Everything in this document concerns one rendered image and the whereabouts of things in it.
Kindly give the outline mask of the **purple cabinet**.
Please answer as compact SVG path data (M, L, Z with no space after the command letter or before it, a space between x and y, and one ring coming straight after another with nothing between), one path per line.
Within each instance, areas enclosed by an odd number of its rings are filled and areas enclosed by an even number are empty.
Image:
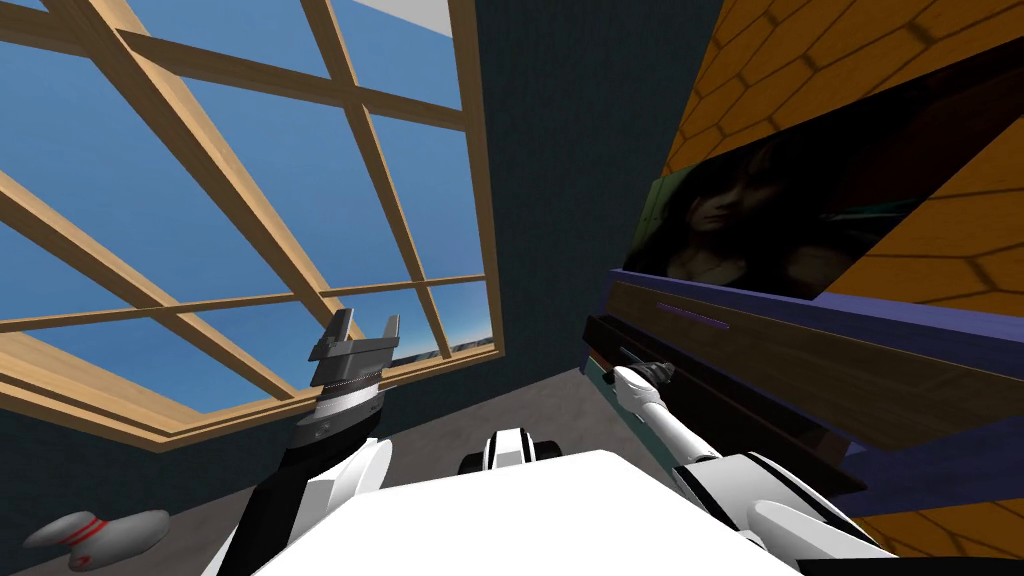
M622 271L611 274L604 304L594 316L611 316L606 303L615 282L1024 380L1024 319L833 294L804 302ZM860 444L745 385L850 441L840 466L864 482L866 489L835 497L849 515L1024 498L1024 416L889 451Z

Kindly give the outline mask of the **dark portrait picture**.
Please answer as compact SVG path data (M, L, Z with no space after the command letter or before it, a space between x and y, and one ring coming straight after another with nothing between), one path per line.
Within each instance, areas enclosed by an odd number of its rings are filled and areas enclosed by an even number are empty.
M624 270L811 300L1024 115L1024 37L657 183Z

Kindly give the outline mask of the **wooden framed window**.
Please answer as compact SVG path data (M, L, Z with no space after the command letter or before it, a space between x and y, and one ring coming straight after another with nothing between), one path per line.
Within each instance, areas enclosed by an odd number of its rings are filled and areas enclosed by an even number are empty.
M437 358L384 373L386 388L501 358L505 352L498 287L490 175L474 0L447 0L461 96L452 109L358 83L331 0L301 0L328 70L318 77L147 34L126 0L41 0L34 9L0 1L0 42L90 60L148 125L210 199L286 285L284 294L179 303L0 172L0 222L120 298L122 310L0 322L0 408L82 433L164 452L260 425L309 408L297 390L202 319L206 311L298 302L321 324L350 294L382 285L330 288L263 192L186 86L187 79L341 109L409 278L388 291L412 290L439 346ZM481 246L493 342L454 351L372 124L373 116L464 135ZM74 355L38 341L39 329L148 318L266 394L264 400L201 415Z

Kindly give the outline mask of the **brown wooden drawer front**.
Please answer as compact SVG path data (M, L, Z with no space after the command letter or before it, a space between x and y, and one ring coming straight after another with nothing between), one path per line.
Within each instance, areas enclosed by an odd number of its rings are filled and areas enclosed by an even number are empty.
M662 302L730 325L721 330ZM609 315L860 444L899 451L1024 416L1024 380L615 282Z

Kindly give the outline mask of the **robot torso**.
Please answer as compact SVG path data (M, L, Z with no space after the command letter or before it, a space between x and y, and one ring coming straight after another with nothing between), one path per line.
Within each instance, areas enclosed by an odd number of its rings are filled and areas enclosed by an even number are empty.
M354 496L254 576L799 576L595 450Z

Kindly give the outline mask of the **grey red-striped bowling pin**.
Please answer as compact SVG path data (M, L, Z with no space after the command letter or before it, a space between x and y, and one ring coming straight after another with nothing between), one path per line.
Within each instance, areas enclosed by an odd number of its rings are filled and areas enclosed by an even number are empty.
M150 510L105 521L92 512L66 515L41 527L23 542L25 548L70 547L68 568L85 572L139 556L163 539L170 515Z

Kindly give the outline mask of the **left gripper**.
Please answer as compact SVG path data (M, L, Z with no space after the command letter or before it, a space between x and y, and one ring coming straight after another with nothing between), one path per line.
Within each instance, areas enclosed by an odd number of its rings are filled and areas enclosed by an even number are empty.
M401 318L388 318L381 338L347 340L353 311L340 308L329 323L329 339L322 338L309 356L317 364L311 387L335 385L372 376L387 368L400 342Z

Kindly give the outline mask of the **black drawer front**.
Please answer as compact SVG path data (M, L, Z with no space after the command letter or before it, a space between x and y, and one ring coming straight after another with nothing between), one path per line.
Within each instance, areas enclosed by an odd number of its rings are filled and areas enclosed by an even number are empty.
M588 317L583 339L608 365L672 364L663 401L720 453L756 452L828 498L866 489L840 466L849 440L768 396L608 315Z

